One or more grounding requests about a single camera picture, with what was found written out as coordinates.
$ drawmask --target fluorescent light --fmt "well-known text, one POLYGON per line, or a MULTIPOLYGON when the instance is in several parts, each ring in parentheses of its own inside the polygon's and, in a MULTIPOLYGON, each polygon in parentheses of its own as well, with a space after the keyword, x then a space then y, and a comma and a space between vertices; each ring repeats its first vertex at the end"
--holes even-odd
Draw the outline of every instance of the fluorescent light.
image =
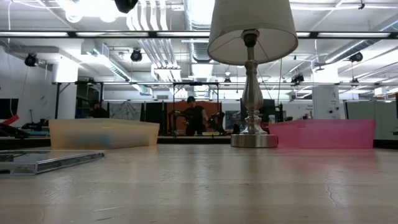
POLYGON ((207 44, 209 40, 195 40, 195 39, 190 39, 190 40, 181 40, 181 43, 183 44, 207 44))
POLYGON ((79 37, 148 37, 148 32, 77 32, 79 37))
POLYGON ((318 37, 363 37, 363 38, 375 38, 375 37, 388 37, 389 32, 321 32, 318 37))
POLYGON ((309 37, 309 32, 297 32, 297 37, 309 37))
POLYGON ((173 85, 172 82, 131 82, 130 84, 140 84, 140 85, 173 85))
POLYGON ((164 31, 158 31, 157 35, 159 37, 209 37, 210 32, 197 32, 197 31, 186 31, 186 32, 164 32, 164 31))
POLYGON ((1 31, 0 37, 68 37, 66 32, 15 32, 1 31))

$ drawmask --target silver lamp base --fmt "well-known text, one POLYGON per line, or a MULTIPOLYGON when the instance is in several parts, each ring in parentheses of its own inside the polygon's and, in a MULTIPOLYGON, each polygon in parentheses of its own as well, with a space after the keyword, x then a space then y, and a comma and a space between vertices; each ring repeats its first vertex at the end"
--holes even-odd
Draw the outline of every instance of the silver lamp base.
POLYGON ((232 147, 270 148, 278 147, 278 136, 273 134, 233 134, 232 147))

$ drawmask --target plastic bin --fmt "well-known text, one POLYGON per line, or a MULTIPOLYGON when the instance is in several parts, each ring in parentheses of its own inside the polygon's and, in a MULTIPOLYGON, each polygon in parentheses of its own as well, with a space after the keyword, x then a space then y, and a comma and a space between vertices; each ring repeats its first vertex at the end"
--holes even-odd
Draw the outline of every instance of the plastic bin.
POLYGON ((269 125, 280 147, 371 149, 376 122, 364 119, 298 120, 269 125))
POLYGON ((157 144, 159 124, 123 119, 53 119, 52 149, 116 149, 157 144))

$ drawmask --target lampshade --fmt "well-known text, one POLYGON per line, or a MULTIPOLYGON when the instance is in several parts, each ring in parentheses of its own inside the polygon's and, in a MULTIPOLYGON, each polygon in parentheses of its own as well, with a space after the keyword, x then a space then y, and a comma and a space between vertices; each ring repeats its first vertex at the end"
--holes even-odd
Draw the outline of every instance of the lampshade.
POLYGON ((298 46, 289 0, 216 0, 208 55, 217 62, 244 65, 247 48, 241 34, 257 29, 254 58, 266 63, 292 53, 298 46))

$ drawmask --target person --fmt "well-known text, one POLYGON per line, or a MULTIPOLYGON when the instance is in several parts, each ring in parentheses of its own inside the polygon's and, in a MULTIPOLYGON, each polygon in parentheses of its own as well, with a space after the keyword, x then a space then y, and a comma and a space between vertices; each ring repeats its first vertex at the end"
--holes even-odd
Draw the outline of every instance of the person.
POLYGON ((98 100, 93 100, 91 103, 91 111, 90 117, 92 118, 109 118, 109 113, 106 109, 100 106, 100 102, 98 100))
POLYGON ((186 134, 187 136, 193 136, 196 132, 196 134, 201 135, 206 131, 205 124, 208 120, 206 111, 202 106, 197 105, 196 99, 193 96, 188 97, 187 103, 189 107, 185 110, 185 114, 189 114, 190 119, 188 120, 189 124, 186 134))

